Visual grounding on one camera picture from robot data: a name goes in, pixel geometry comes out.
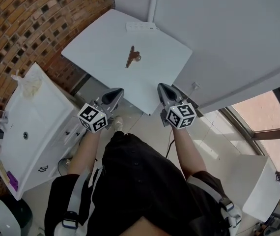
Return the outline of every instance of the white pipe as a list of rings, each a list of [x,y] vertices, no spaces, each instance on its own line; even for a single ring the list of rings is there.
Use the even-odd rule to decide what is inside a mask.
[[[149,13],[148,13],[148,22],[150,22],[150,23],[152,23],[153,19],[154,19],[156,2],[157,2],[157,0],[150,1],[150,7],[149,7]]]

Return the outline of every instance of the brick wall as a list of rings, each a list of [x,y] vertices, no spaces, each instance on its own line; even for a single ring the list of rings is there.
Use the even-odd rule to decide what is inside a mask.
[[[114,0],[0,0],[0,110],[17,83],[37,62],[66,91],[85,72],[60,55],[83,29],[114,7]],[[0,179],[0,195],[6,188]]]

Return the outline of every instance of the trash can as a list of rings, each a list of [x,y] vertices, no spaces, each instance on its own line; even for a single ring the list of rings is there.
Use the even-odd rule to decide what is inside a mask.
[[[32,225],[32,211],[24,200],[12,195],[0,197],[0,235],[27,236]]]

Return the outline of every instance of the white cube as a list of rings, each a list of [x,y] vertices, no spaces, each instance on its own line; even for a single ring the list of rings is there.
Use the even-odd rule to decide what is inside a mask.
[[[226,195],[244,213],[267,221],[280,200],[280,182],[270,158],[237,155],[225,170],[222,185]]]
[[[168,110],[166,120],[176,129],[191,126],[196,118],[196,112],[191,103],[172,106]]]
[[[85,103],[77,114],[81,124],[92,133],[96,133],[108,125],[107,116],[103,112]]]

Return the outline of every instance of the power strip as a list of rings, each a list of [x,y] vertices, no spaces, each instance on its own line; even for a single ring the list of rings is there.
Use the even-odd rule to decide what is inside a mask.
[[[127,31],[156,31],[159,30],[159,28],[155,26],[155,23],[127,22],[126,30]]]

